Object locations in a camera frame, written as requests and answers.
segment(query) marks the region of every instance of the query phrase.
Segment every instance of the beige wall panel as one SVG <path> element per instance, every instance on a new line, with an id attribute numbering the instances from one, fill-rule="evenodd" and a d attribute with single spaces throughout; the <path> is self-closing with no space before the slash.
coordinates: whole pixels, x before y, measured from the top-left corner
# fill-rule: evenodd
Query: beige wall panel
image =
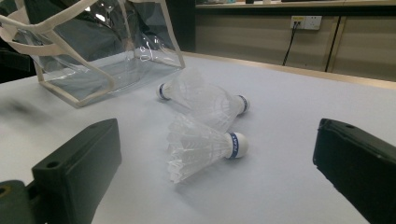
<path id="1" fill-rule="evenodd" d="M 347 17 L 331 72 L 396 81 L 396 17 Z"/>
<path id="2" fill-rule="evenodd" d="M 298 30 L 287 66 L 322 70 L 332 17 L 319 31 Z M 282 64 L 291 37 L 290 16 L 197 15 L 196 51 L 260 63 Z"/>

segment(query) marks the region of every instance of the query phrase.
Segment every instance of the electrical outlet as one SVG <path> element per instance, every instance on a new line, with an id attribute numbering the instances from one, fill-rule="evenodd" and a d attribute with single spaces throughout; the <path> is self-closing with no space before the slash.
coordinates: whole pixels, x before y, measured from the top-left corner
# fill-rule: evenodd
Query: electrical outlet
<path id="1" fill-rule="evenodd" d="M 306 16 L 304 29 L 305 30 L 318 30 L 320 28 L 321 16 Z"/>
<path id="2" fill-rule="evenodd" d="M 294 23 L 299 22 L 300 24 L 297 26 L 297 29 L 304 29 L 305 25 L 305 16 L 291 16 L 290 28 L 294 27 Z"/>

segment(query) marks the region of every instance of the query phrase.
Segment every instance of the black cable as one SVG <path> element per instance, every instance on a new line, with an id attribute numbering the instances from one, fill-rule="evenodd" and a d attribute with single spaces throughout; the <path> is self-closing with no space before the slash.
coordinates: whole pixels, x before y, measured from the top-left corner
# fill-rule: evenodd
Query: black cable
<path id="1" fill-rule="evenodd" d="M 283 63 L 282 63 L 283 66 L 285 66 L 286 61 L 288 60 L 291 44 L 293 43 L 294 35 L 295 35 L 297 27 L 299 25 L 300 25 L 299 21 L 295 21 L 294 22 L 293 29 L 291 30 L 291 40 L 290 40 L 289 48 L 288 48 L 288 51 L 286 52 L 285 58 L 283 59 Z"/>

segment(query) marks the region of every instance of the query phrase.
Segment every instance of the white table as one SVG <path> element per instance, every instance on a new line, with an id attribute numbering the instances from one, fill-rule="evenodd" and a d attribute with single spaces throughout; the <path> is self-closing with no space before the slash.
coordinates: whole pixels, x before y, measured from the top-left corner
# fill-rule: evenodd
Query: white table
<path id="1" fill-rule="evenodd" d="M 396 145 L 394 83 L 195 56 L 185 57 L 187 66 L 251 101 L 230 130 L 248 138 L 245 158 L 220 160 L 175 185 L 165 149 L 176 111 L 155 94 L 171 77 L 80 109 L 31 77 L 0 85 L 0 181 L 28 184 L 31 168 L 53 150 L 117 118 L 123 162 L 94 224 L 367 223 L 313 164 L 317 128 L 322 118 L 337 119 Z"/>

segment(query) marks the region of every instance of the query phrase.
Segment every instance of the white shuttlecock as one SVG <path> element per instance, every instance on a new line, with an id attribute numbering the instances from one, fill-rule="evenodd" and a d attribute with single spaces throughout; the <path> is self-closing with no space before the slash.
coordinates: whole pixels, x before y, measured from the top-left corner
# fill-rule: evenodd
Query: white shuttlecock
<path id="1" fill-rule="evenodd" d="M 178 115 L 169 130 L 168 171 L 175 183 L 221 158 L 240 158 L 248 151 L 248 141 L 241 133 L 221 133 L 184 115 Z"/>
<path id="2" fill-rule="evenodd" d="M 186 106 L 195 119 L 221 132 L 226 132 L 236 116 L 250 107 L 245 96 L 231 95 L 218 86 L 205 83 L 193 68 L 186 68 L 172 81 L 160 85 L 157 95 Z"/>
<path id="3" fill-rule="evenodd" d="M 173 100 L 191 108 L 191 98 L 205 88 L 205 81 L 195 68 L 185 68 L 169 82 L 158 86 L 156 93 L 160 99 Z"/>

